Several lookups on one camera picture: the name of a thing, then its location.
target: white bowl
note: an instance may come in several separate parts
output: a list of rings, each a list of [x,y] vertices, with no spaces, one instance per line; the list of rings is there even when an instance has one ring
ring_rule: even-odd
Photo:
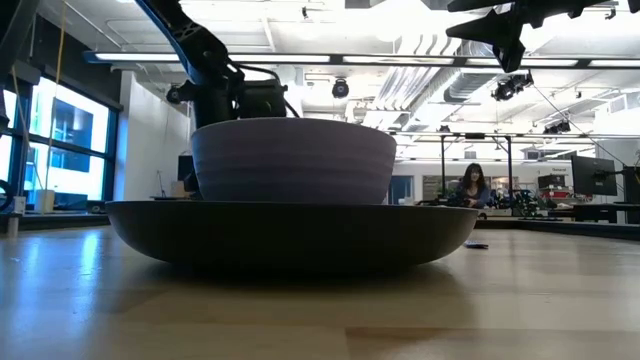
[[[396,154],[388,134],[331,120],[227,121],[192,140],[208,201],[380,204]]]

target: spotlight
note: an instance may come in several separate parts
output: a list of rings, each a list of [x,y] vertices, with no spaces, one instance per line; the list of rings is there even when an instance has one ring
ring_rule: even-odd
[[[498,87],[491,93],[491,97],[496,101],[507,101],[533,84],[531,71],[527,75],[512,75],[507,80],[498,82]]]
[[[558,125],[558,129],[563,133],[571,132],[571,125],[568,121],[563,121]]]
[[[333,91],[331,92],[336,99],[344,99],[349,95],[349,85],[347,85],[346,79],[336,79],[336,83],[333,84]]]
[[[547,126],[543,134],[562,134],[571,132],[571,124],[568,121],[562,121],[555,125]]]

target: dark plate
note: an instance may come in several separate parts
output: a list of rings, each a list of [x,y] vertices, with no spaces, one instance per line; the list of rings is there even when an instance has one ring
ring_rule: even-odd
[[[170,263],[227,271],[363,272],[440,259],[467,239],[470,209],[384,205],[112,202],[129,246]]]

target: metal pole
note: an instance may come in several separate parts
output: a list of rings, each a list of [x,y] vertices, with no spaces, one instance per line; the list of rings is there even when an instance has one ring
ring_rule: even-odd
[[[513,159],[511,157],[511,136],[507,139],[507,167],[509,168],[509,209],[513,211]]]
[[[441,156],[440,156],[440,157],[441,157],[441,160],[442,160],[441,162],[442,162],[442,197],[443,197],[443,198],[444,198],[444,197],[446,197],[446,195],[447,195],[447,183],[446,183],[446,181],[444,180],[444,178],[445,178],[445,171],[444,171],[444,152],[446,151],[446,150],[445,150],[445,148],[444,148],[444,138],[445,138],[445,137],[446,137],[446,136],[444,136],[444,135],[440,137],[440,148],[441,148],[441,150],[442,150],[442,154],[441,154]]]

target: window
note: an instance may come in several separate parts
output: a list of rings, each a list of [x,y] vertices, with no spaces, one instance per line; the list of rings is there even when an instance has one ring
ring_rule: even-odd
[[[9,118],[9,127],[13,127],[16,115],[16,94],[4,91],[4,103]],[[0,180],[9,180],[9,166],[11,166],[11,145],[13,139],[10,136],[0,137]]]
[[[41,79],[40,84],[33,87],[29,126],[32,134],[46,138],[51,134],[54,140],[105,152],[108,123],[106,106],[64,86],[58,86],[56,92],[56,84],[48,79]]]
[[[40,138],[31,141],[26,156],[27,204],[45,188],[55,191],[57,209],[102,200],[109,108],[45,78],[32,94],[29,133]]]
[[[45,187],[56,192],[54,203],[58,207],[102,199],[104,159],[53,147],[47,174],[48,148],[36,143],[29,148],[24,182],[27,203],[35,202],[34,190]]]
[[[117,113],[46,78],[38,85],[19,80],[17,92],[7,86],[3,97],[11,121],[0,137],[0,179],[24,190],[27,210],[45,188],[55,191],[55,210],[111,200]],[[18,105],[26,111],[29,146],[23,146]]]

